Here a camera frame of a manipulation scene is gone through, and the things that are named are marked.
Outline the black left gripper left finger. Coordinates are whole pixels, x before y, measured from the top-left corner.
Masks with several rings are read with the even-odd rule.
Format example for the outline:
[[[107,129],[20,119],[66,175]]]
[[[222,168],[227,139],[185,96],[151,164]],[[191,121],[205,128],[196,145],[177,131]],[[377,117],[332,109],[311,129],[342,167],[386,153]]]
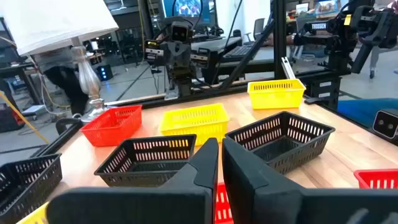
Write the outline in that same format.
[[[209,138],[160,187],[80,187],[51,199],[49,223],[213,223],[219,145]]]

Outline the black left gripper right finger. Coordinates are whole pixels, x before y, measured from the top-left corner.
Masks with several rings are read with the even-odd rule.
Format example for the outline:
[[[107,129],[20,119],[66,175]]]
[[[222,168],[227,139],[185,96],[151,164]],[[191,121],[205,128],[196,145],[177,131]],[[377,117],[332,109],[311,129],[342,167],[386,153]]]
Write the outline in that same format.
[[[223,139],[223,178],[235,223],[397,223],[397,191],[308,189]]]

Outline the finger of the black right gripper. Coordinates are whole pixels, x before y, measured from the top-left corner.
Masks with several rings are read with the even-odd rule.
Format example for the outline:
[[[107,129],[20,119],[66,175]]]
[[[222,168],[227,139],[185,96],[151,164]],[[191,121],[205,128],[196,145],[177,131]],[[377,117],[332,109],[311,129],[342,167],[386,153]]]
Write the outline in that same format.
[[[180,76],[186,77],[188,71],[188,47],[185,46],[180,54]]]
[[[172,75],[173,78],[176,77],[175,71],[176,71],[176,68],[178,67],[178,62],[177,61],[178,61],[178,51],[179,50],[180,50],[180,47],[179,46],[175,46],[173,51],[172,51],[173,62],[171,63],[172,64],[171,65],[171,75]]]

